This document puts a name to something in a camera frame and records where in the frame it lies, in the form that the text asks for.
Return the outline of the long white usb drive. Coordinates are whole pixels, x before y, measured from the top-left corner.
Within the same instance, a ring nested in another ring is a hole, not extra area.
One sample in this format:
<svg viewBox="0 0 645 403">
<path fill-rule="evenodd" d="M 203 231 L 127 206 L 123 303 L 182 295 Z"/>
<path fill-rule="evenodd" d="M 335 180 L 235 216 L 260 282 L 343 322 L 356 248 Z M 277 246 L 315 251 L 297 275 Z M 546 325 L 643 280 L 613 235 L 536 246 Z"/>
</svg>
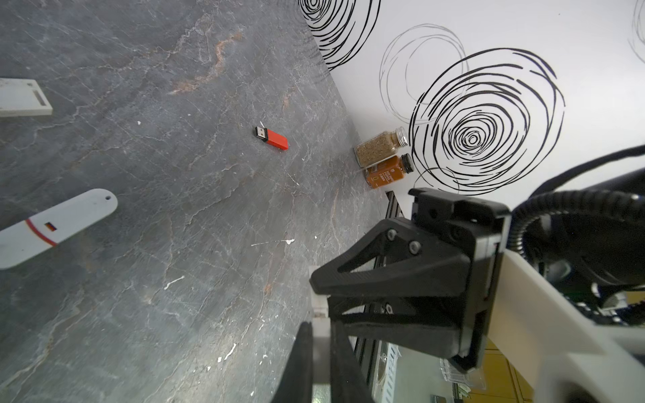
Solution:
<svg viewBox="0 0 645 403">
<path fill-rule="evenodd" d="M 49 116 L 53 113 L 36 80 L 1 78 L 1 117 Z"/>
</svg>

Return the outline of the white rectangular usb drive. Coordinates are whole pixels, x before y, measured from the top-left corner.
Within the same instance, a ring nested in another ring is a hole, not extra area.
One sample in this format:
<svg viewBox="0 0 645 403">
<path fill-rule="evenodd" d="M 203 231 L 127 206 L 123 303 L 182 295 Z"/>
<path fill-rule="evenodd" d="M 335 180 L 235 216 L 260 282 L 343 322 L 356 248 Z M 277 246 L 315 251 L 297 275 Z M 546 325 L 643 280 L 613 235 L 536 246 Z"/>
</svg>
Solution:
<svg viewBox="0 0 645 403">
<path fill-rule="evenodd" d="M 328 297 L 311 292 L 313 336 L 313 402 L 331 401 L 331 320 Z"/>
</svg>

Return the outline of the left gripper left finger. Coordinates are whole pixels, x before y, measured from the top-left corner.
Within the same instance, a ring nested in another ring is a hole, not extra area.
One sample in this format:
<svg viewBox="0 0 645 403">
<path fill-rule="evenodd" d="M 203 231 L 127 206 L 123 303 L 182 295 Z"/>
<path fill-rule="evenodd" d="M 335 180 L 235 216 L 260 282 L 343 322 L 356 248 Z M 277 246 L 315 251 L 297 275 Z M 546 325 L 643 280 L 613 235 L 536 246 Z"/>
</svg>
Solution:
<svg viewBox="0 0 645 403">
<path fill-rule="evenodd" d="M 302 322 L 271 403 L 311 403 L 313 380 L 313 329 Z"/>
</svg>

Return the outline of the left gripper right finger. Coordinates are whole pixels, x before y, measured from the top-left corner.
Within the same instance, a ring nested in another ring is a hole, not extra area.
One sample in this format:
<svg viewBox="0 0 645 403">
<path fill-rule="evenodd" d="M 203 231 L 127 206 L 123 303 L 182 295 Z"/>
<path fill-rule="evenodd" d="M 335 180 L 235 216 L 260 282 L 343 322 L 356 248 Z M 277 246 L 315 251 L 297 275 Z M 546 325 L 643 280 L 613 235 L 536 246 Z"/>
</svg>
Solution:
<svg viewBox="0 0 645 403">
<path fill-rule="evenodd" d="M 385 219 L 314 270 L 310 284 L 330 297 L 333 322 L 350 336 L 466 358 L 473 350 L 467 310 L 473 261 L 474 239 L 463 228 Z"/>
</svg>

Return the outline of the white red usb drive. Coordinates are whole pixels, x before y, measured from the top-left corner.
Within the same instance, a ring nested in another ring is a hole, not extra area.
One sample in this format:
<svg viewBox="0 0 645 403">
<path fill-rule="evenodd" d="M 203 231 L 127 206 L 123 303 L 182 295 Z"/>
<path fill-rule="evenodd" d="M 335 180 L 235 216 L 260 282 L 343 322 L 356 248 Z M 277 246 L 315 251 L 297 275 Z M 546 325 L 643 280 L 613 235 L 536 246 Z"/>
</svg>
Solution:
<svg viewBox="0 0 645 403">
<path fill-rule="evenodd" d="M 114 213 L 117 197 L 92 189 L 1 231 L 1 269 L 11 269 L 52 249 Z"/>
</svg>

